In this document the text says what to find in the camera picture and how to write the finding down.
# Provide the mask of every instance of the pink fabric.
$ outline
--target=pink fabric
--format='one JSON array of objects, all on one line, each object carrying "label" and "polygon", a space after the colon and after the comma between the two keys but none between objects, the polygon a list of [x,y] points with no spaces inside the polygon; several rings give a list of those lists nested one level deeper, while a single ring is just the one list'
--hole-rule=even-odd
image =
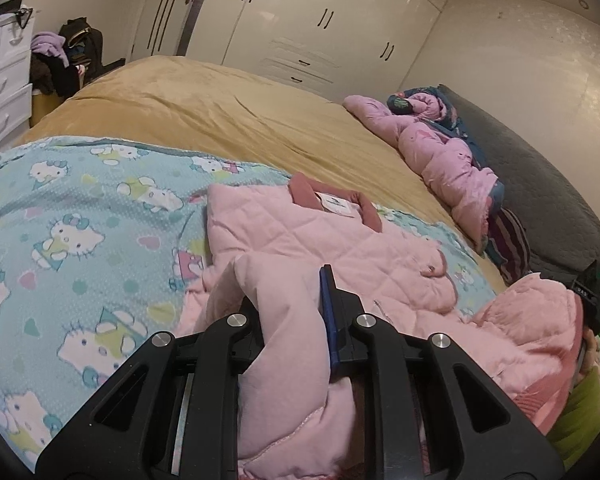
[{"label": "pink fabric", "polygon": [[[416,95],[438,101],[428,94]],[[451,207],[453,219],[481,253],[488,230],[490,192],[498,177],[490,168],[478,170],[472,166],[472,153],[464,140],[449,139],[416,116],[393,115],[389,108],[369,97],[349,96],[344,99],[344,107],[400,151],[411,170]],[[427,114],[436,110],[440,109],[427,105]]]},{"label": "pink fabric", "polygon": [[337,196],[359,206],[362,223],[377,233],[382,232],[382,221],[376,208],[371,203],[371,200],[359,191],[330,186],[329,184],[308,178],[304,173],[296,173],[289,180],[289,193],[291,193],[295,204],[324,211],[320,200],[315,195],[316,192]]},{"label": "pink fabric", "polygon": [[260,312],[266,347],[240,384],[244,478],[322,478],[362,460],[353,451],[360,414],[351,384],[328,381],[317,313],[324,263],[339,288],[399,332],[448,333],[542,431],[564,407],[582,337],[578,298],[529,275],[463,319],[438,243],[394,227],[378,233],[360,219],[303,208],[283,186],[208,188],[213,265],[187,289],[176,334],[235,312],[244,294]]},{"label": "pink fabric", "polygon": [[[396,95],[404,98],[403,92],[398,92]],[[407,101],[413,107],[413,115],[418,118],[435,121],[446,115],[445,104],[437,97],[426,92],[414,94]]]}]

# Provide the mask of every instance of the backpack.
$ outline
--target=backpack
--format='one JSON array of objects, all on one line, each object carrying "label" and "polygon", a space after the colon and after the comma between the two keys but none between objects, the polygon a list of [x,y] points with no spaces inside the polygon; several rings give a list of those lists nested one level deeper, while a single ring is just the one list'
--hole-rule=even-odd
[{"label": "backpack", "polygon": [[93,81],[102,74],[102,33],[87,23],[87,18],[69,20],[60,28],[66,39],[64,50],[69,63],[84,65],[84,82]]}]

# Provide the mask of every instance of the lavender clothing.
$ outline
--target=lavender clothing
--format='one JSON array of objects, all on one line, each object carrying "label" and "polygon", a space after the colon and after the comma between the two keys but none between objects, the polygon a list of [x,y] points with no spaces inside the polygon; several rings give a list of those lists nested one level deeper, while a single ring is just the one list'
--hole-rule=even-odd
[{"label": "lavender clothing", "polygon": [[54,32],[39,32],[31,39],[31,51],[44,56],[59,57],[67,68],[69,59],[62,46],[65,39]]}]

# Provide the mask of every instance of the tan blanket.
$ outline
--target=tan blanket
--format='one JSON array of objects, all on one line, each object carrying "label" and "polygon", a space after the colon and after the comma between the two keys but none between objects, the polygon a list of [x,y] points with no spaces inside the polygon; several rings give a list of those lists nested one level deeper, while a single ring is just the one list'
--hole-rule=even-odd
[{"label": "tan blanket", "polygon": [[[457,229],[398,152],[342,106],[241,70],[154,56],[88,85],[27,132],[121,137],[269,164]],[[476,256],[491,286],[496,267]]]}]

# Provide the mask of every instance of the clothing label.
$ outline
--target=clothing label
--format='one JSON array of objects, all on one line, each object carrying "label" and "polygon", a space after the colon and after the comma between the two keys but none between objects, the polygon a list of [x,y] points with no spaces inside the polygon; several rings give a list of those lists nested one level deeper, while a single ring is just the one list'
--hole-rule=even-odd
[{"label": "clothing label", "polygon": [[336,215],[348,216],[350,218],[356,217],[351,203],[347,200],[326,193],[316,193],[316,196],[320,199],[320,202],[322,202],[322,207],[327,211],[336,213]]}]

